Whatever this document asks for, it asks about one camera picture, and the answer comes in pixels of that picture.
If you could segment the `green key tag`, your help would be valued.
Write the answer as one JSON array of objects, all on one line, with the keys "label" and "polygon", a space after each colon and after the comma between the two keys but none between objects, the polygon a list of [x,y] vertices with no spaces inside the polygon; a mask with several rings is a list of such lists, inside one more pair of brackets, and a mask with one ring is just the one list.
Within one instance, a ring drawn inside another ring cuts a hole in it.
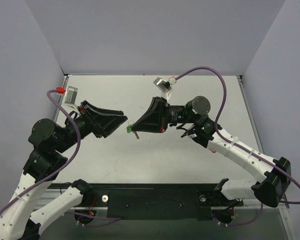
[{"label": "green key tag", "polygon": [[128,123],[127,123],[127,127],[126,127],[126,132],[127,132],[128,134],[130,134],[130,133],[133,132],[133,130],[132,130],[133,125],[134,125],[134,121],[129,120]]}]

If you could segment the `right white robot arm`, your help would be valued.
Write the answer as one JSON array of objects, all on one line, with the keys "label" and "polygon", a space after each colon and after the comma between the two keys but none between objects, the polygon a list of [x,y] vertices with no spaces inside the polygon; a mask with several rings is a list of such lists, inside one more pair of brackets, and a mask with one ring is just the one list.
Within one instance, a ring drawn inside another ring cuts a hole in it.
[{"label": "right white robot arm", "polygon": [[232,200],[257,199],[264,205],[276,208],[291,181],[291,163],[281,157],[275,159],[255,151],[229,134],[208,116],[210,102],[197,96],[185,105],[171,105],[163,97],[153,97],[147,111],[130,127],[133,132],[164,133],[168,127],[178,130],[186,124],[184,136],[202,147],[215,151],[242,167],[251,179],[222,179],[213,192],[214,201],[220,205]]}]

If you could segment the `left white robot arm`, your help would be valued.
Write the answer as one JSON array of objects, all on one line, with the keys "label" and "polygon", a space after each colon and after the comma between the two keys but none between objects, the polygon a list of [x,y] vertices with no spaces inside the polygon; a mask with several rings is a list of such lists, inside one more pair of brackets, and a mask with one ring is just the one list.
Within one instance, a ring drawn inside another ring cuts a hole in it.
[{"label": "left white robot arm", "polygon": [[65,112],[65,126],[43,118],[32,127],[28,141],[33,145],[17,188],[0,213],[0,240],[37,240],[43,231],[72,207],[92,207],[97,193],[92,185],[79,179],[46,206],[34,210],[38,200],[68,163],[62,153],[80,147],[89,134],[96,138],[111,135],[128,118],[120,110],[95,107],[86,100],[77,111]]}]

